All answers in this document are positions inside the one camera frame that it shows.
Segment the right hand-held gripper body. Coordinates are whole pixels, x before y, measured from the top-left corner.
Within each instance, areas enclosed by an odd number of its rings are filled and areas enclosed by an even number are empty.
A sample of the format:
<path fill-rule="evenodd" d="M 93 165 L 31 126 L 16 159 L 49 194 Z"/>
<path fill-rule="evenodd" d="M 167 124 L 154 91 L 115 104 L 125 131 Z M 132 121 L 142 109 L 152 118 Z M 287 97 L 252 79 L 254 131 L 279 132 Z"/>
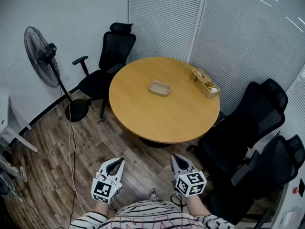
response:
<path fill-rule="evenodd" d="M 207 184 L 202 171 L 180 174 L 176 179 L 174 188 L 185 197 L 203 193 Z"/>

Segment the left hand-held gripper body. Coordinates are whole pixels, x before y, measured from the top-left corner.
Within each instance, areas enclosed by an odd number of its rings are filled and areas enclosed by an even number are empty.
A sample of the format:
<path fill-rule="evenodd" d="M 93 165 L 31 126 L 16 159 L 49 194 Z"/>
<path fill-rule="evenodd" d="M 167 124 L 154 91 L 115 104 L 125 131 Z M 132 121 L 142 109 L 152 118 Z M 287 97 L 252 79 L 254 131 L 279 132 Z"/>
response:
<path fill-rule="evenodd" d="M 121 182 L 115 181 L 111 175 L 103 175 L 98 171 L 92 182 L 91 196 L 99 202 L 111 204 L 121 189 Z"/>

